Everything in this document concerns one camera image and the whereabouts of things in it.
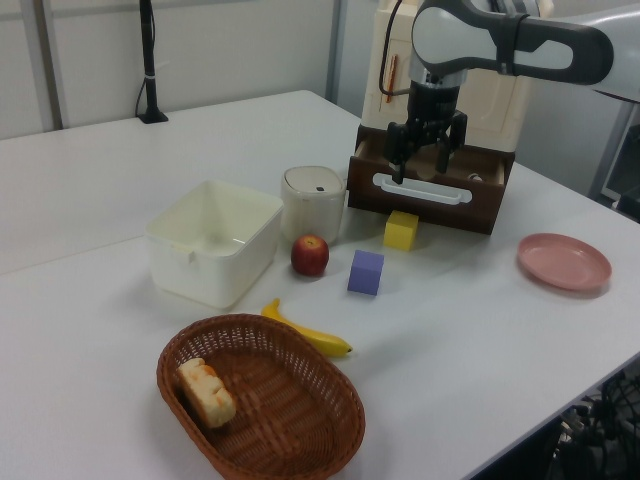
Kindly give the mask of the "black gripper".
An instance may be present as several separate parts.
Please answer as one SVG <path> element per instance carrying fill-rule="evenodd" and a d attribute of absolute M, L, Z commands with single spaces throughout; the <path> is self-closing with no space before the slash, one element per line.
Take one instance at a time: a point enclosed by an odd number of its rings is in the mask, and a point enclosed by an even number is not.
<path fill-rule="evenodd" d="M 459 91 L 459 86 L 411 82 L 406 122 L 391 122 L 387 127 L 386 159 L 396 184 L 403 183 L 406 163 L 416 146 L 437 143 L 436 171 L 447 172 L 449 160 L 466 141 L 468 117 L 457 109 Z"/>

